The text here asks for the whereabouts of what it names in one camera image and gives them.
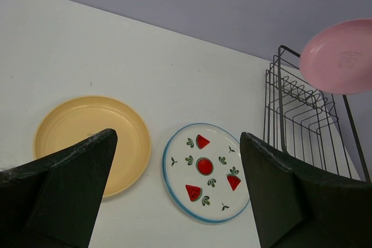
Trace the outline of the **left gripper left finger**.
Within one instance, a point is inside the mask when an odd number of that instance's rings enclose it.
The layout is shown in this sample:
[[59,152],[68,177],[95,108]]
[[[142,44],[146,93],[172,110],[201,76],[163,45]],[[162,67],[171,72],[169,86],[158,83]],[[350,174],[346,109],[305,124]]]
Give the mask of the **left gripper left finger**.
[[88,247],[116,146],[105,129],[1,171],[1,247]]

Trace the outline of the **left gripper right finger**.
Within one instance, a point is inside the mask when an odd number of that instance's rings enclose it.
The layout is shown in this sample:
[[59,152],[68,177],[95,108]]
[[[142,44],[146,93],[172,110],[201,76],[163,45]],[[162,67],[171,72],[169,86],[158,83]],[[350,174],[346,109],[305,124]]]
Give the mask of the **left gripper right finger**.
[[371,184],[307,164],[250,133],[240,137],[261,247],[370,247]]

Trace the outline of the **pink plate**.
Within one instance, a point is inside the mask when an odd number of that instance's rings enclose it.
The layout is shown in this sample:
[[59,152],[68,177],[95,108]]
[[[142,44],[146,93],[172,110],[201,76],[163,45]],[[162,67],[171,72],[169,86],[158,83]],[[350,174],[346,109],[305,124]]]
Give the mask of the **pink plate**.
[[304,47],[301,75],[314,88],[350,95],[371,90],[371,19],[331,26]]

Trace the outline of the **dark wire dish rack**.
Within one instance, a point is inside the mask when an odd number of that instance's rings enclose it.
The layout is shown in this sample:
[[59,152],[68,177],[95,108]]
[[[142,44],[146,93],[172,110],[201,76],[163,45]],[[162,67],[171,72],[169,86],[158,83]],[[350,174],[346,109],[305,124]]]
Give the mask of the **dark wire dish rack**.
[[348,97],[313,88],[299,58],[280,45],[265,72],[264,141],[322,170],[371,182]]

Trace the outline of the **yellow plate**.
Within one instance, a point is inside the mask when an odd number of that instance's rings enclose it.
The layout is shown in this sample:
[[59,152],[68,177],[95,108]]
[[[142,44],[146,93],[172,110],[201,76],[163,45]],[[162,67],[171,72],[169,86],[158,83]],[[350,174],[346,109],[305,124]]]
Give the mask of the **yellow plate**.
[[128,105],[104,96],[68,100],[49,112],[38,126],[34,158],[39,159],[111,128],[117,146],[104,197],[133,185],[145,171],[151,156],[151,139],[143,119]]

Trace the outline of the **white blue-rimmed fruit plate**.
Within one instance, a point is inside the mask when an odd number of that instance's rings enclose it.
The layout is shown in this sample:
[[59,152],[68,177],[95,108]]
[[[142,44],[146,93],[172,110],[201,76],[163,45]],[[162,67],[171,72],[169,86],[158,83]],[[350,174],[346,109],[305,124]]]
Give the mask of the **white blue-rimmed fruit plate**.
[[164,148],[162,175],[175,204],[198,221],[227,222],[250,202],[239,140],[213,124],[180,128]]

